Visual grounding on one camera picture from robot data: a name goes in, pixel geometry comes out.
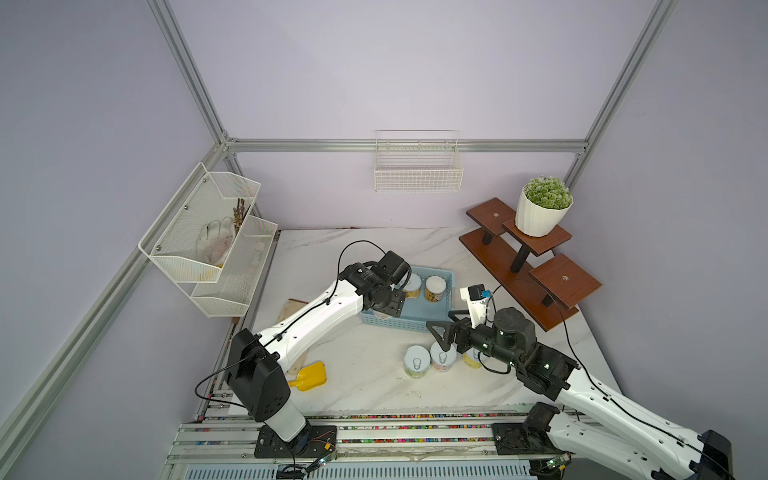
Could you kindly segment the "yellow tall can white lid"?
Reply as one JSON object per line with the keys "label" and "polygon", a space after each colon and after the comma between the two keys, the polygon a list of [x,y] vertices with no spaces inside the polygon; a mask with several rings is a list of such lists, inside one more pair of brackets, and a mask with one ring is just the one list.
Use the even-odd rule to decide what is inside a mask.
{"label": "yellow tall can white lid", "polygon": [[424,297],[431,303],[440,302],[447,290],[446,280],[438,275],[429,276],[424,285]]}

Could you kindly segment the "pink label can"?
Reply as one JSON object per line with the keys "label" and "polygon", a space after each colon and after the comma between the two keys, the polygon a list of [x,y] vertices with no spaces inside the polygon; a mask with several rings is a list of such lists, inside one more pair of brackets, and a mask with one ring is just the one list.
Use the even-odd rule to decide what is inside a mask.
{"label": "pink label can", "polygon": [[447,372],[455,364],[458,354],[456,347],[451,345],[444,350],[438,342],[430,347],[431,367],[437,372]]}

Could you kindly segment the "yellow can end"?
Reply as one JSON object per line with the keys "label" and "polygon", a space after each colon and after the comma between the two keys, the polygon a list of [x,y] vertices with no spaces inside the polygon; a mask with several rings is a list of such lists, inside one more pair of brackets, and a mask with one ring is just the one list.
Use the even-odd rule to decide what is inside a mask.
{"label": "yellow can end", "polygon": [[463,361],[473,369],[480,369],[482,362],[479,359],[479,351],[474,348],[470,348],[462,354]]}

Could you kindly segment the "yellow label can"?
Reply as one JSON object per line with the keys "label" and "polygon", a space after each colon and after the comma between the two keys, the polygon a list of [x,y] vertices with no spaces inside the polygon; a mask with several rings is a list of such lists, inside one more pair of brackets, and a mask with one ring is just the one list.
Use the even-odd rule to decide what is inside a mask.
{"label": "yellow label can", "polygon": [[416,299],[419,297],[422,289],[422,279],[419,275],[412,273],[402,287],[406,299]]}

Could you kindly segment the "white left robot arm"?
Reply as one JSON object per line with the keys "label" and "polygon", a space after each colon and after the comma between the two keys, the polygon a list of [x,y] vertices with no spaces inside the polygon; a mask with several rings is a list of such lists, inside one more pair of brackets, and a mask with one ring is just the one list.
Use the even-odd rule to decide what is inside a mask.
{"label": "white left robot arm", "polygon": [[392,251],[377,261],[350,264],[297,313],[259,333],[244,329],[233,338],[225,381],[249,417],[265,424],[290,455],[306,451],[311,424],[290,399],[288,368],[325,334],[364,310],[399,316],[411,272]]}

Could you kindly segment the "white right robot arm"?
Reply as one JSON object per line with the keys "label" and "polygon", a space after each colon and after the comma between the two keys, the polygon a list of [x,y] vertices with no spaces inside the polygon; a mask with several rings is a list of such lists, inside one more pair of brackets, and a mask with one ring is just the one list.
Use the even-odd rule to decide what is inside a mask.
{"label": "white right robot arm", "polygon": [[575,359],[539,342],[534,324],[512,307],[498,311],[491,325],[453,311],[446,321],[428,322],[427,329],[443,350],[475,349],[546,397],[526,417],[530,437],[630,479],[734,476],[727,438],[676,425],[598,381]]}

